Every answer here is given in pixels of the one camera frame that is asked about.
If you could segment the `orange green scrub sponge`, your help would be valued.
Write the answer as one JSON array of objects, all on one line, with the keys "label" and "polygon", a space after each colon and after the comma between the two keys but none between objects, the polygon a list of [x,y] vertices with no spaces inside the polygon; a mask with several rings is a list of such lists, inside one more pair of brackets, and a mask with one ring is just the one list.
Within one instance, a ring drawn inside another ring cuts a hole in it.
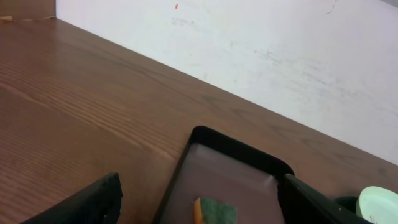
[{"label": "orange green scrub sponge", "polygon": [[194,224],[236,224],[236,207],[213,199],[200,197],[193,203]]}]

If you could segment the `light green plate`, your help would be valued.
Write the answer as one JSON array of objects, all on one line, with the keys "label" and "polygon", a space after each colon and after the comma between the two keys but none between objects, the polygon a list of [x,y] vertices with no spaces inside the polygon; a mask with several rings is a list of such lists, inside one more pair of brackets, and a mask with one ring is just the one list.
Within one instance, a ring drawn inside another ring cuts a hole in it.
[{"label": "light green plate", "polygon": [[375,224],[398,224],[397,194],[382,187],[366,187],[356,202],[356,214]]}]

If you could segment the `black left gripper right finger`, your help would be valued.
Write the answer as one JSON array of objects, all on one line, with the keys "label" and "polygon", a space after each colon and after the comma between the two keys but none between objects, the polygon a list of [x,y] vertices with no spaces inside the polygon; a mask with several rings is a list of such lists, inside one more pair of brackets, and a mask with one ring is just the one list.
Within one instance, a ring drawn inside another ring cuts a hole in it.
[{"label": "black left gripper right finger", "polygon": [[286,224],[367,224],[292,174],[279,183],[279,204]]}]

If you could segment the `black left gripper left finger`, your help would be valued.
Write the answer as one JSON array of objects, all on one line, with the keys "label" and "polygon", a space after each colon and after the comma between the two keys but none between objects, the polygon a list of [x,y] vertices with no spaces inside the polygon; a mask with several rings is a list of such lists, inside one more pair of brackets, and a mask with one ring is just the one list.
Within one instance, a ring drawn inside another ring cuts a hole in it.
[{"label": "black left gripper left finger", "polygon": [[21,224],[116,224],[122,197],[119,174],[112,172]]}]

